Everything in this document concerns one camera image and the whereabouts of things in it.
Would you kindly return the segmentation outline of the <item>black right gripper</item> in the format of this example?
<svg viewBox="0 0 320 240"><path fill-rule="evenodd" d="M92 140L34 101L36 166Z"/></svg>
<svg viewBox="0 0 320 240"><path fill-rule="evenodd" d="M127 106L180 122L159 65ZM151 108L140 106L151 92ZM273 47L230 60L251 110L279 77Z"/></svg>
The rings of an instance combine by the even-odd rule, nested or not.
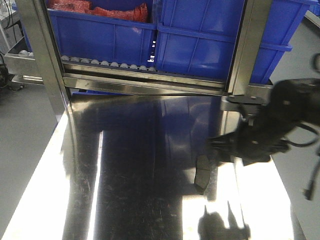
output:
<svg viewBox="0 0 320 240"><path fill-rule="evenodd" d="M272 147L298 124L320 124L320 81L287 79L278 82L269 95L269 103L241 123L234 132L209 137L206 154L211 164L233 163L237 156L244 166L268 163Z"/></svg>

